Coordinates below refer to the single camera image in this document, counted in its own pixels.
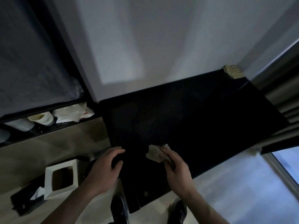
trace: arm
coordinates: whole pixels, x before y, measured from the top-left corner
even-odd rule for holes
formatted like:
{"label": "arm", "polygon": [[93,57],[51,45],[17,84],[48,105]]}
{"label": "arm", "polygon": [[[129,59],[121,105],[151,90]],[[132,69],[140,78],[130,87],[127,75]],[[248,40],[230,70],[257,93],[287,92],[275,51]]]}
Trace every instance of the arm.
{"label": "arm", "polygon": [[69,197],[56,208],[42,224],[73,224],[84,208],[97,195],[106,192],[116,182],[123,161],[111,168],[113,158],[125,150],[121,147],[107,150],[93,165],[84,182],[75,189]]}
{"label": "arm", "polygon": [[228,224],[228,222],[215,211],[197,192],[188,165],[172,150],[162,149],[170,156],[176,165],[173,170],[168,162],[164,162],[167,172],[167,181],[171,190],[178,195],[189,207],[192,214],[200,224]]}

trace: floor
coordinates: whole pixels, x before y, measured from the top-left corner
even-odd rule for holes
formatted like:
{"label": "floor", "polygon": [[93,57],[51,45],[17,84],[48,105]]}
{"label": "floor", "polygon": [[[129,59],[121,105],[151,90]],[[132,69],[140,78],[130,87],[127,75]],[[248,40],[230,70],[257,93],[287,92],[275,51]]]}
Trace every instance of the floor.
{"label": "floor", "polygon": [[299,146],[273,152],[273,155],[299,184]]}
{"label": "floor", "polygon": [[[40,223],[63,200],[48,200],[31,214],[18,217],[10,196],[42,174],[52,163],[109,147],[101,118],[0,149],[0,223]],[[198,191],[230,223],[299,223],[299,202],[273,167],[251,150],[223,162],[194,179]],[[121,182],[97,196],[77,223],[112,221],[110,202]],[[170,192],[130,214],[130,224],[166,223],[167,208],[176,199]],[[185,224],[197,223],[188,211]]]}

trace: gray curtain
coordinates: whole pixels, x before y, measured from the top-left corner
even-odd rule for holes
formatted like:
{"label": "gray curtain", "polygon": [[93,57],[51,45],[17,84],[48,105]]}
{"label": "gray curtain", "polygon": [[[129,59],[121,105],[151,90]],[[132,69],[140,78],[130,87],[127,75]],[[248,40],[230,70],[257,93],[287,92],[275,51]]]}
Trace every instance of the gray curtain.
{"label": "gray curtain", "polygon": [[253,147],[299,136],[299,43],[257,76],[252,83],[287,118],[290,125]]}

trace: left hand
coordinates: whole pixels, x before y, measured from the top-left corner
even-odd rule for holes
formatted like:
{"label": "left hand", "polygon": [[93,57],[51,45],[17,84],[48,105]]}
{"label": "left hand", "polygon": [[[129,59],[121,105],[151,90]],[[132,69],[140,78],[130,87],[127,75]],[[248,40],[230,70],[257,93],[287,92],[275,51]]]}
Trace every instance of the left hand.
{"label": "left hand", "polygon": [[115,184],[123,166],[123,161],[119,161],[113,169],[111,168],[111,162],[117,154],[123,152],[125,150],[121,147],[110,148],[95,162],[81,185],[81,188],[84,188],[84,191],[92,198],[106,192]]}

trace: black shoe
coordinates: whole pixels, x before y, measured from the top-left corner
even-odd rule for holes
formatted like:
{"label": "black shoe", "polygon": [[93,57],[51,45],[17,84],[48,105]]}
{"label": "black shoe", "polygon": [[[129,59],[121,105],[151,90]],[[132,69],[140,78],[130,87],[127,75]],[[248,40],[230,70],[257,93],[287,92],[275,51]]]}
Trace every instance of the black shoe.
{"label": "black shoe", "polygon": [[182,224],[187,216],[187,206],[179,200],[169,208],[168,224]]}
{"label": "black shoe", "polygon": [[114,196],[110,209],[115,224],[128,224],[125,203],[120,196]]}

